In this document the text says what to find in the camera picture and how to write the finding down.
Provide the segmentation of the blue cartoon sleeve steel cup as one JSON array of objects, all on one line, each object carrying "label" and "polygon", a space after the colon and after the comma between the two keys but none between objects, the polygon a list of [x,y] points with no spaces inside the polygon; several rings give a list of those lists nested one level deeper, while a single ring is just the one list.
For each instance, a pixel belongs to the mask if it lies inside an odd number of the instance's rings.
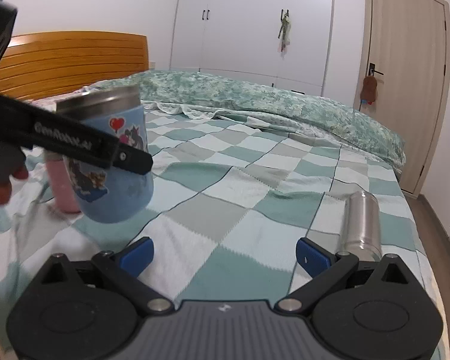
[{"label": "blue cartoon sleeve steel cup", "polygon": [[[88,90],[57,103],[57,113],[76,119],[137,150],[148,150],[145,112],[136,85]],[[130,219],[153,196],[153,177],[115,166],[99,168],[64,158],[76,201],[88,218],[104,224]]]}]

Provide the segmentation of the bare stainless steel cup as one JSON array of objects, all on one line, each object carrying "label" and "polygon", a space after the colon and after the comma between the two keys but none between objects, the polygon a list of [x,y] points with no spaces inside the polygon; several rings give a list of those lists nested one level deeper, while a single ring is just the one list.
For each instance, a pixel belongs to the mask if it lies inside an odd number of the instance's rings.
[{"label": "bare stainless steel cup", "polygon": [[381,260],[380,209],[373,194],[360,190],[346,199],[337,251],[354,254],[363,262]]}]

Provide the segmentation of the pink sleeve steel cup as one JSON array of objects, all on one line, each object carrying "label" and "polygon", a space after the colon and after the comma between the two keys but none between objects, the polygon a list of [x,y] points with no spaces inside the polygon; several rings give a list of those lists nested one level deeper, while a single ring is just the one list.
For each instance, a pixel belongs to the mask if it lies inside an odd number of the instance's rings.
[{"label": "pink sleeve steel cup", "polygon": [[48,150],[43,154],[57,209],[66,214],[80,213],[62,155]]}]

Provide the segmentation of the floral ruffled pillow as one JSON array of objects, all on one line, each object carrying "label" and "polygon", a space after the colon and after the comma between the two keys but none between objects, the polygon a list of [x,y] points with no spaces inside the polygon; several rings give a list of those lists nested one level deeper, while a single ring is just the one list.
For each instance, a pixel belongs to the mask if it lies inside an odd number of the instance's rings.
[{"label": "floral ruffled pillow", "polygon": [[87,85],[67,94],[58,94],[50,97],[43,97],[40,99],[29,99],[25,100],[24,102],[26,104],[32,105],[33,107],[38,107],[46,111],[55,112],[57,110],[58,102],[62,102],[67,99],[74,98],[76,96],[82,96],[83,94],[88,94],[98,90],[105,90],[105,87]]}]

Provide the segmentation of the orange wooden headboard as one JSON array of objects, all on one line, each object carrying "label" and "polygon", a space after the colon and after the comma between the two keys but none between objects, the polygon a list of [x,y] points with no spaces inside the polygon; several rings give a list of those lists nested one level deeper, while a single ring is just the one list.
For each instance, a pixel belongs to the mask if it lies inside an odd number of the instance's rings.
[{"label": "orange wooden headboard", "polygon": [[18,35],[11,38],[0,61],[0,94],[36,100],[148,69],[145,35],[105,31]]}]

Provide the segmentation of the green checkered bed blanket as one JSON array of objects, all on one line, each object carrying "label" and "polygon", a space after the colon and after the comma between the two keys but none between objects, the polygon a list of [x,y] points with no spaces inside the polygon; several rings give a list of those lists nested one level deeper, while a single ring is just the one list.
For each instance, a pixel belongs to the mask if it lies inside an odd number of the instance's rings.
[{"label": "green checkered bed blanket", "polygon": [[151,266],[140,279],[178,302],[265,298],[275,302],[309,280],[295,260],[308,237],[334,251],[347,196],[379,203],[381,248],[398,254],[435,302],[437,282],[393,168],[381,158],[311,129],[290,133],[260,117],[206,115],[184,106],[145,108],[153,155],[150,203],[121,223],[58,210],[42,150],[0,209],[0,350],[5,320],[45,260],[118,251],[149,236]]}]

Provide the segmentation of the green fluffy duvet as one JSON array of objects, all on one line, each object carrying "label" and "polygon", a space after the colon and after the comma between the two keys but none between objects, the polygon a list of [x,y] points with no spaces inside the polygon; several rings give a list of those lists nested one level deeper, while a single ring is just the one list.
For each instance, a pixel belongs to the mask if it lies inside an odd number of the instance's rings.
[{"label": "green fluffy duvet", "polygon": [[287,133],[318,137],[367,152],[401,174],[402,138],[360,111],[327,97],[299,94],[200,72],[149,70],[101,80],[89,91],[138,86],[148,109],[183,113],[191,119],[230,118]]}]

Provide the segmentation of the beige wooden door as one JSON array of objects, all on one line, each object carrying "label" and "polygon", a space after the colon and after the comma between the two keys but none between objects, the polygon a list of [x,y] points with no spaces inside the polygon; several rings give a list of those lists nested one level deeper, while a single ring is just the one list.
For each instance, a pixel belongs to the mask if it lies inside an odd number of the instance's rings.
[{"label": "beige wooden door", "polygon": [[376,101],[354,105],[405,141],[401,189],[418,196],[441,133],[450,88],[450,6],[445,0],[365,0],[359,76],[374,63]]}]

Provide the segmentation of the green hanging ornament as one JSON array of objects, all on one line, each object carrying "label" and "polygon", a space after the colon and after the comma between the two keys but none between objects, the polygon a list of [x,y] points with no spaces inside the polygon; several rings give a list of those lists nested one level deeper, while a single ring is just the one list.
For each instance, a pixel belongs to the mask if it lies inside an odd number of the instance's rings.
[{"label": "green hanging ornament", "polygon": [[280,30],[278,39],[280,40],[280,53],[284,54],[290,41],[289,33],[291,29],[291,19],[289,10],[282,9],[280,12]]}]

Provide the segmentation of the white wardrobe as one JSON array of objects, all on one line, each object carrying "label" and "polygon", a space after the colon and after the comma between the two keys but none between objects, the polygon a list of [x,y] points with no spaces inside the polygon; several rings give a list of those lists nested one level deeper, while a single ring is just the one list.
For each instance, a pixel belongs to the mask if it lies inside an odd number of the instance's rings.
[{"label": "white wardrobe", "polygon": [[[289,45],[280,53],[280,12]],[[333,0],[178,0],[170,68],[323,93]]]}]

